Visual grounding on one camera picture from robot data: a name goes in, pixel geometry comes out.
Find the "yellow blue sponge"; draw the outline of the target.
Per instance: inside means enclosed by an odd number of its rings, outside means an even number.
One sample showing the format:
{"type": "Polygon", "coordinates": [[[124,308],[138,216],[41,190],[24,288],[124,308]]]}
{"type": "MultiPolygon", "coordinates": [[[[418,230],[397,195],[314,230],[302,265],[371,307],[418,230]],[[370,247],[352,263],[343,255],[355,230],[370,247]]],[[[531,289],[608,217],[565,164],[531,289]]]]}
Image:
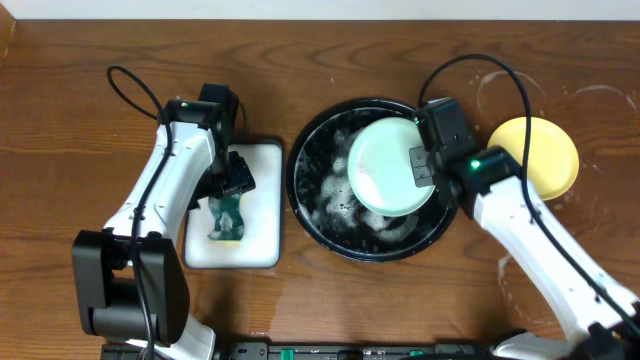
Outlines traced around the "yellow blue sponge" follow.
{"type": "Polygon", "coordinates": [[[245,223],[240,211],[241,194],[224,198],[210,197],[208,208],[213,218],[213,228],[207,237],[218,242],[239,242],[245,232],[245,223]]]}

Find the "pale green plate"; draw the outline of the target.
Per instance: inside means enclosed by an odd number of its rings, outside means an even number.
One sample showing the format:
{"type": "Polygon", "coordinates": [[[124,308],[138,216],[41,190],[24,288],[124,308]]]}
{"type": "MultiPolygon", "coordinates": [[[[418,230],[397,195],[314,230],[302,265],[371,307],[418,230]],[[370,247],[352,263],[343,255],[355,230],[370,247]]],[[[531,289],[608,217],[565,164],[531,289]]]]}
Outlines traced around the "pale green plate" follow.
{"type": "Polygon", "coordinates": [[[423,206],[435,185],[417,188],[409,150],[423,146],[414,121],[387,117],[364,127],[348,155],[351,189],[367,209],[387,217],[408,215],[423,206]]]}

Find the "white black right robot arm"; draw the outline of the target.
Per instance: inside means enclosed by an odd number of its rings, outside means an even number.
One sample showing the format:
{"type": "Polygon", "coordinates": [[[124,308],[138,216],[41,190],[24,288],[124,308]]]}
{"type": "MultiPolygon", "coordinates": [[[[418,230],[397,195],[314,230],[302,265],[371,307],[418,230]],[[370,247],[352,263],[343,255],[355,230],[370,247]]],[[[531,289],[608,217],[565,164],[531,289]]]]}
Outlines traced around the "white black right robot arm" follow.
{"type": "Polygon", "coordinates": [[[562,341],[524,332],[488,349],[490,359],[636,359],[639,298],[578,244],[502,147],[480,149],[452,98],[420,107],[414,121],[440,202],[461,208],[518,263],[552,309],[562,341]]]}

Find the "yellow plate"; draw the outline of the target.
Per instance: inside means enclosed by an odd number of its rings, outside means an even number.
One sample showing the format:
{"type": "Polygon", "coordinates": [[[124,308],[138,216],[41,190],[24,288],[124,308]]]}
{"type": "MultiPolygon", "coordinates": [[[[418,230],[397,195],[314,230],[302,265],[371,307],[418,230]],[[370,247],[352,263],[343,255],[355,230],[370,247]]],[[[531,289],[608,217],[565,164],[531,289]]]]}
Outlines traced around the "yellow plate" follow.
{"type": "MultiPolygon", "coordinates": [[[[577,178],[577,148],[558,125],[538,117],[531,118],[531,125],[527,176],[542,200],[552,200],[568,191],[577,178]]],[[[525,117],[508,120],[493,132],[488,146],[502,147],[522,164],[525,130],[525,117]]]]}

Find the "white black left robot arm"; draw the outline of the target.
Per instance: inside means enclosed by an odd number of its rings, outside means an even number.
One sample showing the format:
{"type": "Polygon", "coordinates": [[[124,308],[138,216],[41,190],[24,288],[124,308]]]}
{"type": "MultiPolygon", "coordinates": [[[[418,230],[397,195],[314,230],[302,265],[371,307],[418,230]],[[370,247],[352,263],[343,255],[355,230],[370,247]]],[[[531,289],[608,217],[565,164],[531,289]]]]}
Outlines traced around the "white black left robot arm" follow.
{"type": "Polygon", "coordinates": [[[244,159],[228,149],[238,109],[236,100],[171,100],[160,111],[154,150],[125,203],[72,246],[86,334],[133,343],[142,359],[213,357],[215,333],[190,314],[176,241],[200,199],[255,187],[244,159]]]}

